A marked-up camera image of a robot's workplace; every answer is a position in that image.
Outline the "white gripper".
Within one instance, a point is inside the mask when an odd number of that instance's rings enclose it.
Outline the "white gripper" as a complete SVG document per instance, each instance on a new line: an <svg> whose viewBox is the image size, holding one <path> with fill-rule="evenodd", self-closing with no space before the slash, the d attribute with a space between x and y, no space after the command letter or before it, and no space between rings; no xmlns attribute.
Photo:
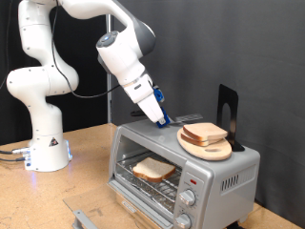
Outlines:
<svg viewBox="0 0 305 229"><path fill-rule="evenodd" d="M150 94L146 98L142 99L137 103L137 105L153 123L157 122L160 125L164 125L166 123L164 114L154 94Z"/></svg>

